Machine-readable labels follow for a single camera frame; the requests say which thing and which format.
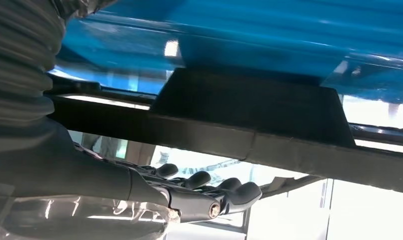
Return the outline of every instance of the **screw head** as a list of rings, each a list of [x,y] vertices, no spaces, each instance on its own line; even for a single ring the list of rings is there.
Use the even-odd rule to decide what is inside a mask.
[[[213,203],[209,209],[209,217],[214,219],[221,213],[221,207],[218,203]]]

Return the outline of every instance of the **metal beam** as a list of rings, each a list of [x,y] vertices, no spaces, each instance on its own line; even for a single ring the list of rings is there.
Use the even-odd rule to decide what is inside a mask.
[[[70,130],[403,192],[403,153],[328,145],[64,97],[52,100],[56,111],[49,117]]]

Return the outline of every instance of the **bright light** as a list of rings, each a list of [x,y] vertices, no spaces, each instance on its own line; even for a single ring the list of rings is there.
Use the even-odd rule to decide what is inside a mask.
[[[52,208],[53,200],[49,200],[47,208],[45,209],[45,219],[49,219],[50,209]]]
[[[127,220],[132,221],[134,217],[130,216],[88,216],[88,219],[107,219],[107,220]],[[139,222],[154,222],[154,223],[165,223],[164,219],[150,219],[150,218],[140,218]]]
[[[78,199],[73,202],[75,204],[75,207],[73,208],[72,217],[75,216],[75,213],[77,212],[78,206],[80,205],[80,200],[81,197],[79,196]]]
[[[142,109],[142,110],[150,109],[149,106],[138,105],[138,104],[123,102],[123,101],[114,101],[114,100],[109,100],[109,99],[104,99],[104,98],[99,98],[99,97],[93,97],[93,96],[69,95],[69,96],[64,96],[64,97],[68,98],[68,99],[76,99],[76,100],[99,103],[99,104],[109,104],[109,105],[121,106],[121,107],[126,107],[126,108],[132,108],[132,109]]]
[[[164,55],[167,57],[176,57],[178,54],[178,41],[168,41],[164,47]]]
[[[387,151],[392,151],[392,152],[403,153],[403,146],[400,146],[400,145],[393,145],[393,144],[388,144],[388,143],[365,141],[365,140],[358,140],[358,139],[355,139],[354,141],[355,141],[356,145],[362,146],[362,147],[373,148],[373,149],[382,149],[382,150],[387,150]]]
[[[80,77],[76,77],[76,76],[72,76],[67,74],[64,71],[60,71],[59,69],[53,69],[51,71],[49,71],[49,73],[56,75],[58,77],[62,77],[62,78],[66,78],[66,79],[72,79],[72,80],[78,80],[78,81],[85,81],[85,79],[80,78]]]

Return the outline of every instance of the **window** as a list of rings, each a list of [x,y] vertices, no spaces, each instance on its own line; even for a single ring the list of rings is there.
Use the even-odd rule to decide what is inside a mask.
[[[128,141],[69,130],[72,140],[107,159],[125,159]]]
[[[248,240],[325,240],[330,209],[324,207],[324,185],[318,181],[268,197],[251,208]]]
[[[403,104],[366,100],[354,96],[343,97],[347,121],[382,127],[403,129]]]
[[[301,177],[305,174],[268,167],[227,157],[214,156],[199,152],[157,146],[151,165],[158,168],[163,164],[175,164],[178,174],[172,178],[189,178],[199,171],[206,171],[211,176],[210,185],[217,186],[228,178],[238,178],[243,184],[255,182],[259,186],[270,184],[274,177]],[[241,228],[243,213],[220,216],[211,222]]]

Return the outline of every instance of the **robotic hand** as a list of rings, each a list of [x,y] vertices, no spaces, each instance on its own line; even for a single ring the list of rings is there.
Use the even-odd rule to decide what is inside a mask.
[[[77,147],[104,162],[136,171],[151,188],[159,191],[167,200],[166,207],[179,212],[181,223],[208,221],[220,215],[243,212],[262,196],[261,189],[255,183],[242,184],[235,177],[214,187],[207,185],[211,176],[206,171],[199,171],[188,179],[171,178],[178,173],[177,166],[171,163],[159,168],[138,166],[125,161],[107,160],[79,145]]]

